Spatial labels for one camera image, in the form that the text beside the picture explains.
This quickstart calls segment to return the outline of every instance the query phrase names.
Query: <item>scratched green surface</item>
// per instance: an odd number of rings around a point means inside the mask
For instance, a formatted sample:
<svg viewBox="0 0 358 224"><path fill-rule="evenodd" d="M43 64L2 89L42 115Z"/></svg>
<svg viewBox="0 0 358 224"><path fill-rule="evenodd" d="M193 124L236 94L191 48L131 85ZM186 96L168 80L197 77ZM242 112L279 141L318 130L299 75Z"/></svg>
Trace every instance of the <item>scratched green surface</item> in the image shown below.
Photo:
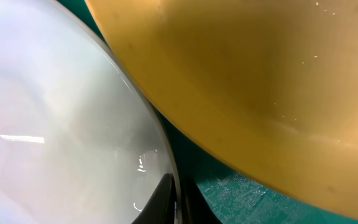
<svg viewBox="0 0 358 224"><path fill-rule="evenodd" d="M59 2L101 37L84 0ZM299 202L244 177L200 149L162 115L159 116L169 138L180 177L191 176L196 180L212 211L223 224L358 223L357 220Z"/></svg>

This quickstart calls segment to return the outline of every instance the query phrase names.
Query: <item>yellow bowl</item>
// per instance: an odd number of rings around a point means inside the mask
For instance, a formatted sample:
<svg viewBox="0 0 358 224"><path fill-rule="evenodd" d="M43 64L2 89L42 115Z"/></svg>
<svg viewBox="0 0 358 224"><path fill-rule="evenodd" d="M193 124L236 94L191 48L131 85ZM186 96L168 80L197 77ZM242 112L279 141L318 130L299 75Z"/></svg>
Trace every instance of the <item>yellow bowl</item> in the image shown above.
<svg viewBox="0 0 358 224"><path fill-rule="evenodd" d="M358 0L87 0L143 94L227 165L358 218Z"/></svg>

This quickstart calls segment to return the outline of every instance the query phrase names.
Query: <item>white plate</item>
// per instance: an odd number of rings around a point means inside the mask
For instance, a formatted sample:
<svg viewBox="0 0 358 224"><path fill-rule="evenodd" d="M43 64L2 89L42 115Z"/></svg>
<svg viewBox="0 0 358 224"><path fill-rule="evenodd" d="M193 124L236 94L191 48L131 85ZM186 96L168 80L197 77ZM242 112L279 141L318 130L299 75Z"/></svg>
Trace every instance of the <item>white plate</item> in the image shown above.
<svg viewBox="0 0 358 224"><path fill-rule="evenodd" d="M172 172L98 41L56 2L0 0L0 223L130 223Z"/></svg>

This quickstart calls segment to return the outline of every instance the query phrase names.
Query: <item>green surface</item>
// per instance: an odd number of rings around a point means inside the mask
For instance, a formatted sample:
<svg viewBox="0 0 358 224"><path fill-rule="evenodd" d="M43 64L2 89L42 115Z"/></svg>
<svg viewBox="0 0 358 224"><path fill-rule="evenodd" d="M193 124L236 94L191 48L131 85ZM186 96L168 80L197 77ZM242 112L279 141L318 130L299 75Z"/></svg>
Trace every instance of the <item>green surface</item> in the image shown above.
<svg viewBox="0 0 358 224"><path fill-rule="evenodd" d="M96 34L101 36L84 0L59 0ZM190 176L215 215L224 223L358 223L327 212L248 179L217 161L186 138L162 115L179 176Z"/></svg>

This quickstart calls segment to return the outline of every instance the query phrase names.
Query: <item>yellow plate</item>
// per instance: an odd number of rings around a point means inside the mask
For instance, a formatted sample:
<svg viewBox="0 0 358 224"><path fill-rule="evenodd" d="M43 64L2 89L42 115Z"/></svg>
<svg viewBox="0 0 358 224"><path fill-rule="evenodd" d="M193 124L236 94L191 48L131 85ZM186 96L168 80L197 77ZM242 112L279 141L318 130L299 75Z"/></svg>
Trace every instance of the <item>yellow plate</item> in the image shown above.
<svg viewBox="0 0 358 224"><path fill-rule="evenodd" d="M213 156L358 218L358 0L87 0L143 94Z"/></svg>

